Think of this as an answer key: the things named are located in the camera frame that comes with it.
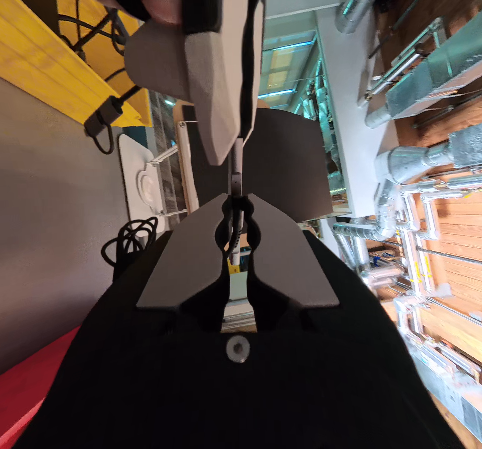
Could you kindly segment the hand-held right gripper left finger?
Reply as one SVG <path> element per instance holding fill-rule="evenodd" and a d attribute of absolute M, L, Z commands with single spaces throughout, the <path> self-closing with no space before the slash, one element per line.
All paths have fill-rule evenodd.
<path fill-rule="evenodd" d="M 230 295 L 224 248 L 230 239 L 221 194 L 192 212 L 173 230 L 139 300 L 137 309 L 173 314 L 178 325 L 221 332 Z"/>

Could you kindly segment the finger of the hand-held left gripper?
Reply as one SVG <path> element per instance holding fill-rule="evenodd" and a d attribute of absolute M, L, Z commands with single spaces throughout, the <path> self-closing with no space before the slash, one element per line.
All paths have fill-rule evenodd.
<path fill-rule="evenodd" d="M 243 34 L 248 0 L 221 0 L 218 32 L 185 38 L 191 102 L 208 163 L 219 166 L 240 134 Z"/>
<path fill-rule="evenodd" d="M 255 124 L 261 78 L 264 3 L 250 0 L 243 38 L 243 84 L 240 97 L 240 137 L 244 144 Z"/>

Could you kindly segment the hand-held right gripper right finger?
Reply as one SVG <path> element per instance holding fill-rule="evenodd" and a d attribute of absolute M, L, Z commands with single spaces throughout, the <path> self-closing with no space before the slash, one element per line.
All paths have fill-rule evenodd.
<path fill-rule="evenodd" d="M 251 247 L 247 296 L 257 332 L 301 330 L 308 313 L 340 301 L 296 222 L 260 197 L 246 196 Z"/>

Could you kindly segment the silver usb hub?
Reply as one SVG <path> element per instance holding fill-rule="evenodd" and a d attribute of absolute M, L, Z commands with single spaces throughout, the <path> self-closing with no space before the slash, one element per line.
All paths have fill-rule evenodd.
<path fill-rule="evenodd" d="M 93 139 L 103 154 L 110 154 L 112 148 L 103 150 L 98 135 L 106 129 L 112 142 L 112 124 L 123 114 L 126 100 L 140 90 L 134 86 L 120 97 L 110 96 L 85 121 L 86 135 Z M 240 90 L 238 97 L 231 102 L 230 91 L 226 86 L 214 85 L 191 87 L 191 102 L 194 104 L 197 128 L 207 162 L 220 166 L 230 155 L 231 178 L 229 182 L 232 197 L 240 198 L 243 190 L 243 150 L 244 142 L 240 137 Z"/>

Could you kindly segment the yellow plastic bin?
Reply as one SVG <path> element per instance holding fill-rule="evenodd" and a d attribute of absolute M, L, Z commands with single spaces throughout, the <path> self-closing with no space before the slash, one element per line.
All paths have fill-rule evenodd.
<path fill-rule="evenodd" d="M 138 28 L 97 0 L 1 0 L 1 78 L 82 124 L 133 88 L 121 51 Z"/>

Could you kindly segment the red plastic bin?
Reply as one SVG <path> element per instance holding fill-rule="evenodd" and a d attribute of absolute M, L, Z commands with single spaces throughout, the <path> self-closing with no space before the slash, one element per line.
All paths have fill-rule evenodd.
<path fill-rule="evenodd" d="M 1 448 L 12 448 L 39 410 L 79 328 L 1 374 Z"/>

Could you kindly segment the window with white blind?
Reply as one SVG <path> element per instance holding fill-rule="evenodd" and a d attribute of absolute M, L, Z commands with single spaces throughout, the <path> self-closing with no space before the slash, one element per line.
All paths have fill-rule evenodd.
<path fill-rule="evenodd" d="M 286 110 L 316 44 L 315 30 L 266 37 L 262 51 L 258 100 L 268 108 Z"/>

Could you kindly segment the black backdrop board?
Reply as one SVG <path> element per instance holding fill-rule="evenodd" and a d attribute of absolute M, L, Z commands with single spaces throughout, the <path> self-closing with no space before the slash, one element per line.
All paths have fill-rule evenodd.
<path fill-rule="evenodd" d="M 195 108 L 179 101 L 175 125 L 196 120 Z M 188 126 L 191 164 L 199 205 L 227 193 L 228 158 L 206 160 L 197 126 Z M 243 194 L 254 194 L 297 223 L 333 216 L 322 131 L 316 121 L 258 105 L 255 126 L 243 150 Z"/>

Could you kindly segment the dark teal flat pad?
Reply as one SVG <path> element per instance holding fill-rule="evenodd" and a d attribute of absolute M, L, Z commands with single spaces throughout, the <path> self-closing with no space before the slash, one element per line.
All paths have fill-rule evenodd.
<path fill-rule="evenodd" d="M 147 128 L 144 126 L 130 126 L 123 128 L 123 134 L 133 139 L 140 145 L 149 149 Z"/>

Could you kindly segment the silver pipe cluster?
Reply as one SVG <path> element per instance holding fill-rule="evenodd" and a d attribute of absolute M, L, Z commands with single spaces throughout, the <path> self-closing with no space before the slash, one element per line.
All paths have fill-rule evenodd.
<path fill-rule="evenodd" d="M 435 202 L 462 199 L 481 190 L 481 170 L 451 181 L 422 179 L 430 169 L 451 162 L 460 166 L 449 143 L 432 148 L 397 147 L 379 155 L 375 218 L 354 218 L 333 227 L 344 261 L 374 293 L 384 283 L 395 283 L 403 269 L 394 261 L 381 268 L 372 266 L 367 241 L 383 243 L 395 235 L 401 240 L 410 289 L 393 304 L 399 329 L 407 338 L 424 339 L 420 308 L 430 298 L 451 295 L 450 288 L 436 287 L 430 252 L 424 247 L 425 242 L 438 241 L 440 235 Z"/>

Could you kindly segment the white clip rail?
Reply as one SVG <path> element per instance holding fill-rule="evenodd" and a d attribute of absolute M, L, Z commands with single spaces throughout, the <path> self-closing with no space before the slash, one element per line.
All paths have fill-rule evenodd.
<path fill-rule="evenodd" d="M 178 157 L 182 178 L 182 186 L 184 193 L 184 200 L 186 204 L 187 213 L 191 214 L 193 211 L 199 209 L 199 200 L 196 192 L 194 175 L 191 164 L 191 151 L 188 127 L 187 129 L 179 128 L 176 124 L 176 144 L 178 148 Z"/>

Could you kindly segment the rectangular metal air duct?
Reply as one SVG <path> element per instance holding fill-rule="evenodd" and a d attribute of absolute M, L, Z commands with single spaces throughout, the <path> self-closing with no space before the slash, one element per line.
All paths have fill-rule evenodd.
<path fill-rule="evenodd" d="M 481 124 L 449 134 L 449 147 L 455 169 L 481 165 Z"/>
<path fill-rule="evenodd" d="M 365 125 L 375 129 L 417 116 L 480 77 L 481 12 L 452 36 L 447 36 L 443 17 L 437 17 L 366 91 L 365 102 L 384 93 L 385 103 L 366 115 Z"/>

